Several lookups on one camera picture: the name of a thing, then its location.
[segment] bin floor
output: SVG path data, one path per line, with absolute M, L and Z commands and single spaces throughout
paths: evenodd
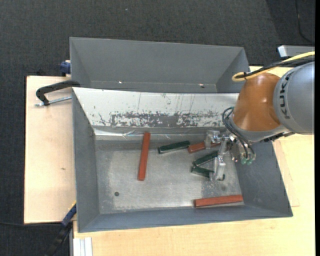
M 194 160 L 210 154 L 212 149 L 192 154 L 186 149 L 165 154 L 150 149 L 146 178 L 138 181 L 140 150 L 96 145 L 95 151 L 100 214 L 191 208 L 194 199 L 241 194 L 229 154 L 224 157 L 224 181 L 210 181 L 191 173 L 191 167 Z

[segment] red block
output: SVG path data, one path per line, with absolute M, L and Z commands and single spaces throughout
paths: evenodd
M 149 132 L 145 132 L 143 135 L 140 165 L 139 165 L 139 172 L 138 172 L 138 181 L 144 181 L 146 178 L 150 136 L 151 134 Z
M 211 148 L 220 145 L 221 143 L 211 143 Z M 198 152 L 200 150 L 204 150 L 206 149 L 205 143 L 204 142 L 200 142 L 197 144 L 192 144 L 188 147 L 188 152 L 191 153 L 195 153 Z
M 194 200 L 194 207 L 208 207 L 222 204 L 243 202 L 244 198 L 241 194 L 208 197 Z

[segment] wooden table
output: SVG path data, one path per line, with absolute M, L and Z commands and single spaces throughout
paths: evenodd
M 286 70 L 278 69 L 281 76 Z M 71 101 L 35 107 L 38 88 L 68 77 L 28 76 L 24 222 L 59 222 L 76 198 Z M 70 89 L 49 93 L 49 99 Z M 314 136 L 274 142 L 293 217 L 78 233 L 92 237 L 93 255 L 314 255 Z

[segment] clamp handle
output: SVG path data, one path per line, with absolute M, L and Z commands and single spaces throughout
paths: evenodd
M 39 98 L 40 101 L 43 102 L 45 106 L 49 106 L 50 102 L 45 96 L 45 94 L 58 91 L 61 89 L 65 89 L 68 87 L 81 87 L 81 86 L 80 86 L 80 83 L 78 83 L 77 81 L 67 80 L 67 81 L 58 82 L 58 83 L 41 87 L 36 91 L 35 95 Z

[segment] yellow cable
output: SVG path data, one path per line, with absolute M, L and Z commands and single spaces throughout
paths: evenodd
M 315 55 L 315 51 L 310 51 L 310 52 L 306 52 L 306 53 L 302 53 L 302 54 L 299 54 L 299 55 L 296 55 L 296 56 L 293 56 L 291 58 L 288 58 L 288 59 L 285 59 L 283 61 L 281 61 L 280 63 L 284 63 L 284 62 L 288 62 L 288 61 L 293 61 L 293 60 L 297 60 L 297 59 L 301 59 L 301 58 L 304 58 L 304 57 L 308 57 L 308 56 L 312 56 L 312 55 Z M 239 72 L 239 73 L 236 73 L 235 75 L 232 76 L 232 81 L 234 82 L 240 82 L 240 81 L 244 81 L 244 80 L 248 80 L 248 79 L 251 79 L 251 78 L 254 78 L 260 74 L 263 74 L 263 73 L 266 73 L 270 70 L 273 70 L 277 68 L 276 66 L 274 67 L 271 67 L 269 69 L 266 69 L 266 70 L 262 70 L 258 73 L 255 73 L 255 74 L 251 74 L 251 75 L 248 75 L 248 76 L 245 76 L 245 77 L 241 77 L 241 78 L 237 78 L 237 76 L 241 76 L 244 74 L 244 72 Z

